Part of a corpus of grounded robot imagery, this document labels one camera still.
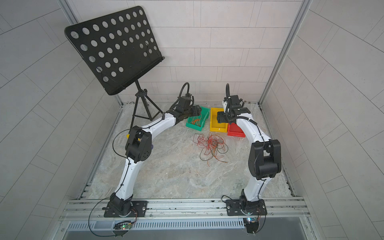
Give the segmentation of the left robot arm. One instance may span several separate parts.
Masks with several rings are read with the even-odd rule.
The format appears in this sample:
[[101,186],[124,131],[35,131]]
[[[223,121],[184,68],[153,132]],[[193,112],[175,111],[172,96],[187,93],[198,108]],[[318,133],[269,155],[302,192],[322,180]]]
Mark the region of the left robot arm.
[[185,83],[178,99],[159,119],[148,125],[134,126],[129,129],[125,147],[125,168],[119,186],[111,194],[107,207],[103,208],[105,217],[126,217],[134,211],[132,204],[134,185],[143,162],[151,155],[152,140],[179,122],[201,115],[202,108],[195,105],[194,96],[189,93],[189,90],[190,84]]

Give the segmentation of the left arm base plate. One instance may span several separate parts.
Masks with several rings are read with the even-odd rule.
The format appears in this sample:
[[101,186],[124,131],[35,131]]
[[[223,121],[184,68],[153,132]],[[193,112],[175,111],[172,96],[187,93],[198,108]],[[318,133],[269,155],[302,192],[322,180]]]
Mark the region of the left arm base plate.
[[148,206],[148,201],[131,201],[128,204],[124,204],[122,207],[122,211],[115,207],[111,202],[108,202],[106,207],[103,207],[104,217],[105,218],[126,218],[126,217],[144,217],[146,214]]

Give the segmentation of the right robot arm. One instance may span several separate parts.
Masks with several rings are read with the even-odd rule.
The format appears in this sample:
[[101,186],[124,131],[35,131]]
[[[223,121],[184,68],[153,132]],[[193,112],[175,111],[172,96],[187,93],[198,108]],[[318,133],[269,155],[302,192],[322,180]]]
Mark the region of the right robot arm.
[[266,215],[261,195],[268,182],[282,170],[281,144],[260,129],[242,99],[230,95],[229,84],[226,85],[223,108],[217,113],[218,123],[236,124],[251,143],[248,167],[252,177],[235,202],[239,204],[242,215]]

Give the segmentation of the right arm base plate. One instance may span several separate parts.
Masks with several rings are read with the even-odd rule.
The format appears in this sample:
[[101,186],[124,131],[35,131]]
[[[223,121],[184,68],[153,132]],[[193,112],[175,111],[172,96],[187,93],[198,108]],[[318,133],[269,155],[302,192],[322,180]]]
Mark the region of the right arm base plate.
[[266,216],[268,214],[264,200],[249,202],[246,200],[225,200],[228,216]]

